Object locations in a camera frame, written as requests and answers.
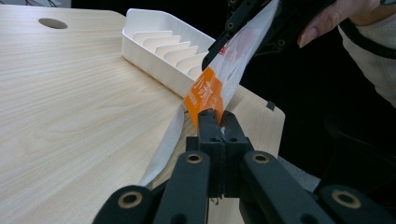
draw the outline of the wrist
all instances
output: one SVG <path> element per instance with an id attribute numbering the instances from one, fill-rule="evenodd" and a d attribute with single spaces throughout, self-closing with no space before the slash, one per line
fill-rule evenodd
<path id="1" fill-rule="evenodd" d="M 366 26 L 374 24 L 378 21 L 382 21 L 385 18 L 393 15 L 394 13 L 396 13 L 396 5 L 379 6 L 370 12 L 350 17 L 350 20 L 355 25 Z"/>

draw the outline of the wooden table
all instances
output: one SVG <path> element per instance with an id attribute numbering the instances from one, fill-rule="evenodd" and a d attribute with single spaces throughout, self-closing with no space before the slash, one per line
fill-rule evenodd
<path id="1" fill-rule="evenodd" d="M 0 5 L 0 223 L 91 223 L 145 172 L 182 98 L 121 56 L 124 21 Z M 285 116 L 266 105 L 240 87 L 227 109 L 276 156 Z"/>

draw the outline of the white sleeve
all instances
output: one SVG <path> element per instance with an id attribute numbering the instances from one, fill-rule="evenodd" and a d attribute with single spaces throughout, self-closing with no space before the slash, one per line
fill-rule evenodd
<path id="1" fill-rule="evenodd" d="M 369 26 L 357 26 L 359 32 L 372 41 L 396 50 L 396 14 Z M 396 60 L 377 56 L 354 44 L 338 28 L 344 48 L 363 74 L 375 86 L 376 92 L 396 107 Z"/>

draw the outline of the human hand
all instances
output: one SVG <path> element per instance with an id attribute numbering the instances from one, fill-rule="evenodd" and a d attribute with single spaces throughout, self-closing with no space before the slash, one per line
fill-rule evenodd
<path id="1" fill-rule="evenodd" d="M 385 18 L 383 14 L 387 13 L 384 13 L 384 10 L 389 8 L 381 7 L 379 0 L 335 0 L 305 26 L 297 43 L 300 48 L 304 47 L 312 40 L 330 32 L 346 18 L 358 25 L 379 21 Z"/>

